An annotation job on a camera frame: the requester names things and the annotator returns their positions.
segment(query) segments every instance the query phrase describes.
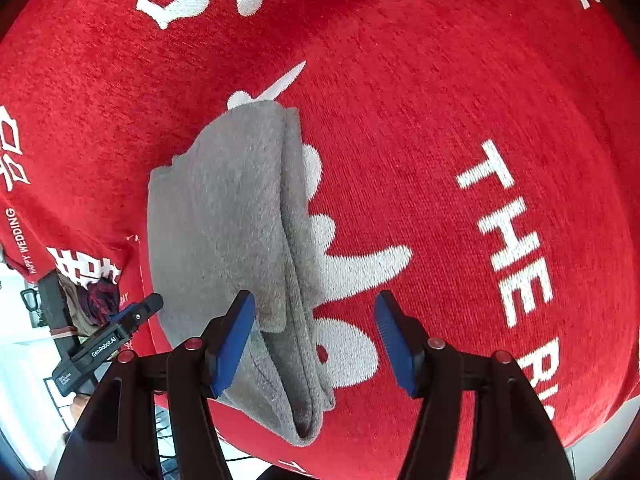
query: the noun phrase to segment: blue gripper pad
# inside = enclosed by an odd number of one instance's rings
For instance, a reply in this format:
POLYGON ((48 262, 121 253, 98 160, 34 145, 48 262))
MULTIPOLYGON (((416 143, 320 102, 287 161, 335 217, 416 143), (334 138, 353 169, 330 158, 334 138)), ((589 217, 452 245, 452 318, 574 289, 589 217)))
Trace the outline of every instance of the blue gripper pad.
POLYGON ((136 307, 136 305, 137 305, 136 303, 131 303, 130 305, 127 305, 127 307, 124 308, 124 310, 119 311, 119 313, 117 314, 107 314, 107 319, 109 319, 109 324, 119 322, 123 317, 125 317, 129 312, 131 312, 136 307))
POLYGON ((251 327, 254 325, 254 319, 255 298, 253 294, 249 293, 240 306, 238 316, 226 334, 226 339, 218 352, 216 372, 211 383, 211 391, 215 396, 220 396, 224 390, 231 386, 244 346, 249 339, 251 327))
POLYGON ((388 290, 376 297, 374 313, 396 382, 415 398, 418 395, 417 375, 424 362, 424 350, 421 349, 424 341, 417 345, 417 341, 409 341, 405 337, 404 327, 400 326, 405 316, 388 290))

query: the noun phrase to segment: black device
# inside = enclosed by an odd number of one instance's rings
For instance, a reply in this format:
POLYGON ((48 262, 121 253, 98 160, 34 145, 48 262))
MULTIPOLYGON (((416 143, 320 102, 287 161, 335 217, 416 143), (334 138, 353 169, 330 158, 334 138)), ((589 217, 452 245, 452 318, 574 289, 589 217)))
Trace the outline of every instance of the black device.
POLYGON ((52 373, 60 395, 67 396, 78 390, 96 368, 129 342, 140 326, 161 308, 162 296, 153 293, 140 303, 130 304, 80 344, 75 352, 61 354, 62 361, 52 373))
MULTIPOLYGON (((378 296, 375 316, 399 385, 422 400, 399 479, 449 478, 465 390, 476 393, 468 480, 573 479, 542 403, 507 352, 458 352, 405 316, 389 291, 378 296)), ((244 290, 226 316, 172 352, 121 352, 69 437, 56 480, 161 480, 158 390, 167 392, 180 478, 231 480, 207 399, 231 384, 254 317, 254 298, 244 290)), ((304 478, 270 468, 263 480, 294 477, 304 478)))

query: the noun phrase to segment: white floor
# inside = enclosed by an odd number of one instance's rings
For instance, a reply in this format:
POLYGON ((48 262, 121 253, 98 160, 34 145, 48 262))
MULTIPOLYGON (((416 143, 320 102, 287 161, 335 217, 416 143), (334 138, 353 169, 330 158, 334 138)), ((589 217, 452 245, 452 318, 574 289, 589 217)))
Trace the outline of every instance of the white floor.
MULTIPOLYGON (((247 456, 242 451, 238 451, 235 447, 225 444, 224 442, 221 442, 220 446, 227 460, 247 456)), ((264 462, 258 458, 248 458, 247 460, 240 460, 239 462, 227 462, 226 465, 234 480, 255 480, 271 466, 268 462, 264 462)))
POLYGON ((605 465, 625 436, 638 410, 640 397, 625 403, 602 428, 567 450, 576 480, 589 480, 605 465))

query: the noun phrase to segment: folded towel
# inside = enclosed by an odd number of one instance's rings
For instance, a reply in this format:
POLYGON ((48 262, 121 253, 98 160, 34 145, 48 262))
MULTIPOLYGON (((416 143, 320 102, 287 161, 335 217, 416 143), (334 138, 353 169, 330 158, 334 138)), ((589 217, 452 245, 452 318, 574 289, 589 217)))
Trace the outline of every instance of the folded towel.
POLYGON ((316 351, 321 294, 297 111, 234 108, 153 170, 148 241, 173 346, 223 315, 238 290, 255 295, 256 323, 219 400, 294 446, 311 444, 334 396, 316 351))

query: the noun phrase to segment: cable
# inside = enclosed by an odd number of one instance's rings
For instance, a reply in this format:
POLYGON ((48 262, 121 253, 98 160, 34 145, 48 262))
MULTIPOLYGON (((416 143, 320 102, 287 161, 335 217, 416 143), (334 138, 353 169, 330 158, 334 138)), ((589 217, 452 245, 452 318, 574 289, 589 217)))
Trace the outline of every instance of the cable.
POLYGON ((229 460, 226 460, 226 462, 238 462, 239 460, 247 460, 248 458, 255 458, 253 456, 243 456, 241 458, 230 458, 229 460))

